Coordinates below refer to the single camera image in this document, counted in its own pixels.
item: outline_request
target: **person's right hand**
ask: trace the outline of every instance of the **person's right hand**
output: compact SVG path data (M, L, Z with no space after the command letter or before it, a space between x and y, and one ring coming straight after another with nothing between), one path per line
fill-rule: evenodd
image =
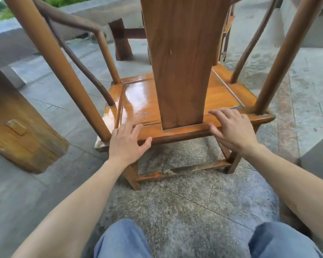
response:
M258 145L254 128L247 115L230 108L213 109L209 113L219 120L223 128L220 131L213 123L208 123L209 131L218 143L242 155Z

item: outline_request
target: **denim pants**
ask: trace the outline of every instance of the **denim pants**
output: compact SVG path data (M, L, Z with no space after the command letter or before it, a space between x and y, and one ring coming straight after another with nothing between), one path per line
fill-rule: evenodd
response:
M279 222L259 225L250 239L249 250L252 258L323 258L310 238ZM134 221L117 221L99 239L94 258L112 257L152 257L147 239Z

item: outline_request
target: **hand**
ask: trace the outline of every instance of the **hand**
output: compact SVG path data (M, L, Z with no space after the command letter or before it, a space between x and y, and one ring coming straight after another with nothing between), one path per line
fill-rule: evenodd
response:
M210 110L221 123L222 131L209 123L209 131L218 143L242 155L258 145L254 128L247 115L240 114L236 109L221 108Z
M114 129L110 139L109 160L120 163L125 168L137 161L151 147L152 138L146 139L142 146L138 146L138 136L144 126L130 123L121 124L118 129Z

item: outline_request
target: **background wooden chair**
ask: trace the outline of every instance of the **background wooden chair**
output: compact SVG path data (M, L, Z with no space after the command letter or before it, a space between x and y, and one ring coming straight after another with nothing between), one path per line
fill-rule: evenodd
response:
M148 137L153 137L152 144L161 144L209 136L208 122L218 128L221 125L208 110L220 107L236 108L247 114L257 131L261 124L275 118L268 105L323 4L323 0L302 0L262 91L256 98L236 78L264 29L275 0L233 74L216 61L231 0L141 0L153 73L124 79L118 76L102 27L34 0L49 25L51 18L58 23L95 33L113 78L109 93L100 88L108 102L102 119L33 1L5 1L98 134L95 148L99 151L108 150L112 130L127 121L144 125L138 143L143 143ZM138 174L137 163L134 163L122 175L133 189L138 190L142 181L191 171L222 168L224 173L233 173L241 156L222 145L220 148L225 159L214 163L144 175Z

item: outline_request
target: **wooden back splat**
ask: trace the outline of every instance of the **wooden back splat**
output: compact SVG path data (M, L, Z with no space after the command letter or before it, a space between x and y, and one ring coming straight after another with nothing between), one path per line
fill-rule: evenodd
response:
M203 122L231 0L141 0L163 129Z

